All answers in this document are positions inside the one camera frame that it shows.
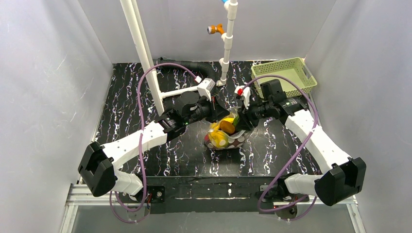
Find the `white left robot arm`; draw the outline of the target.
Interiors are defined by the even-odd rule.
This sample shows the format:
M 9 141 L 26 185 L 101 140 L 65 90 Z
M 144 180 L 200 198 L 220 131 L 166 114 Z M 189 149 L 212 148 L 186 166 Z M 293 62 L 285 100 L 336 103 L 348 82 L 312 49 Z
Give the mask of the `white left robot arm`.
M 187 126 L 206 120 L 215 123 L 229 111 L 212 96 L 185 92 L 175 104 L 144 128 L 111 143 L 90 143 L 78 166 L 78 172 L 91 194 L 100 197 L 110 191 L 136 195 L 147 185 L 137 175 L 120 171 L 134 157 L 161 146 L 185 133 Z

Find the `clear zip top bag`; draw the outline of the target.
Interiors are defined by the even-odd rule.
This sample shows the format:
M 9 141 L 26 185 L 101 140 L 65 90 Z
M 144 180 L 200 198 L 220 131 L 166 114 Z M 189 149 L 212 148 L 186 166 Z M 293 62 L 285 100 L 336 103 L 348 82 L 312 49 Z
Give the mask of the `clear zip top bag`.
M 229 114 L 222 120 L 211 123 L 204 137 L 204 144 L 211 150 L 229 150 L 241 148 L 253 130 L 236 131 L 239 107 L 231 107 Z

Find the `orange brown fake bread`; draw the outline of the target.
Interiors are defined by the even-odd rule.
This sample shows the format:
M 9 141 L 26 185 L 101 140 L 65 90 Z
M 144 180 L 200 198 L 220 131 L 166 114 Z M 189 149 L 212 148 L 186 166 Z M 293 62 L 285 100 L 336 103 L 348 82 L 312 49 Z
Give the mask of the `orange brown fake bread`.
M 220 122 L 220 129 L 227 134 L 233 134 L 235 132 L 235 127 L 233 124 L 225 120 Z

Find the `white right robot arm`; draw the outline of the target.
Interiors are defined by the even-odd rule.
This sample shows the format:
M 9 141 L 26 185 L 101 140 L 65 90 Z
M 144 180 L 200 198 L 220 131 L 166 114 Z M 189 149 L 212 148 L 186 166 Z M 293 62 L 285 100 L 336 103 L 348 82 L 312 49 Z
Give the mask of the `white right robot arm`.
M 292 158 L 261 192 L 258 204 L 302 194 L 318 197 L 323 204 L 332 206 L 362 191 L 366 163 L 360 157 L 352 158 L 329 138 L 318 124 L 318 114 L 310 100 L 307 103 L 311 110 L 298 97 L 288 98 L 280 81 L 275 79 L 261 86 L 265 101 L 251 104 L 250 85 L 235 89 L 237 97 L 243 101 L 237 129 L 249 130 L 257 126 L 260 119 L 272 117 L 280 120 L 301 141 Z M 284 174 L 303 149 L 310 152 L 321 174 Z

